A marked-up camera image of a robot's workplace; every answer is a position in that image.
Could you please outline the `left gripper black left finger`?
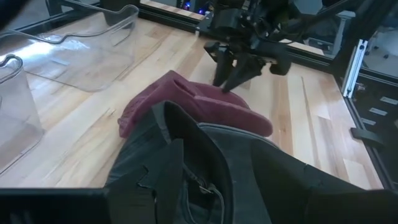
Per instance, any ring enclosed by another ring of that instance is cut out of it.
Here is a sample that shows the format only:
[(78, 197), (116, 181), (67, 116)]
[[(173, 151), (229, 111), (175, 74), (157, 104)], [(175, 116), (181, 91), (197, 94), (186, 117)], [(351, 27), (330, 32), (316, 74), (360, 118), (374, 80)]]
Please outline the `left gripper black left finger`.
[(169, 224), (175, 219), (183, 179), (183, 141), (177, 139), (114, 171), (105, 187), (111, 223)]

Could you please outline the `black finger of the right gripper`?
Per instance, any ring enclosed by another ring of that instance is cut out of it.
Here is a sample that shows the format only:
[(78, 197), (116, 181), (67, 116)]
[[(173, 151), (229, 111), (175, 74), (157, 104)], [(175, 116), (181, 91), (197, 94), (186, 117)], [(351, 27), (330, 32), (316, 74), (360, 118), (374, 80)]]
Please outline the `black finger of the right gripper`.
[(264, 61), (256, 58), (241, 58), (232, 68), (223, 87), (223, 92), (227, 93), (241, 84), (260, 76), (264, 66)]
[(229, 77), (233, 68), (233, 58), (228, 52), (218, 52), (216, 61), (214, 86), (221, 86)]

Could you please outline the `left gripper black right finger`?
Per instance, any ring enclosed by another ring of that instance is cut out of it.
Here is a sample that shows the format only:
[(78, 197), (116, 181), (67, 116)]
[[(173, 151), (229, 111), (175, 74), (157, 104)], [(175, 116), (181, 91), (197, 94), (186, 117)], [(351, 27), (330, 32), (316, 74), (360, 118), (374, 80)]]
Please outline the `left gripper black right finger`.
[(314, 193), (351, 193), (359, 187), (306, 164), (269, 141), (251, 143), (257, 186), (272, 223), (304, 223)]

